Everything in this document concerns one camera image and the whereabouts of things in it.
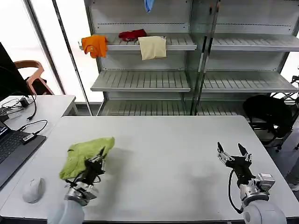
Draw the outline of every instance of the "wooden chair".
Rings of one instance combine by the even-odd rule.
[[[14,63],[17,67],[17,69],[22,69],[22,68],[38,68],[32,76],[30,76],[26,82],[27,82],[27,86],[30,88],[31,92],[36,94],[36,91],[33,87],[33,82],[35,80],[39,80],[44,87],[47,89],[47,91],[45,91],[43,93],[43,95],[54,95],[54,93],[52,92],[52,90],[47,86],[47,84],[45,83],[45,81],[41,78],[41,74],[44,72],[43,66],[40,62],[38,61],[33,61],[33,60],[26,60],[26,61],[18,61]]]

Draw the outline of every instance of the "laptop keyboard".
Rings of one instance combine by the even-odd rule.
[[[28,133],[15,132],[0,142],[0,163],[2,163],[19,145]]]

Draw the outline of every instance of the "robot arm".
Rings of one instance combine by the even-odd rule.
[[[99,175],[104,174],[105,156],[104,149],[95,157],[86,160],[86,169],[79,174],[74,181],[66,180],[70,188],[64,197],[63,203],[48,215],[48,224],[82,224],[84,221],[83,207],[89,201],[97,198],[98,189],[94,187],[96,178],[101,181]]]
[[[224,152],[221,144],[218,142],[218,158],[227,167],[233,169],[238,181],[237,185],[240,189],[240,198],[242,207],[237,209],[230,197],[230,182],[228,197],[232,206],[238,213],[243,213],[246,224],[286,224],[286,218],[283,212],[274,204],[268,202],[269,190],[275,183],[274,178],[270,174],[259,174],[253,176],[249,167],[252,164],[252,155],[238,144],[242,156],[230,156]]]

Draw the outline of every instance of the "orange cloth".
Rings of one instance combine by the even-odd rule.
[[[103,35],[92,35],[82,38],[82,48],[85,54],[90,52],[92,58],[106,57],[107,42],[106,37]]]

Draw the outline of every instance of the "blue cloth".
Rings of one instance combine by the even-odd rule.
[[[144,0],[145,10],[149,13],[153,8],[155,0]]]

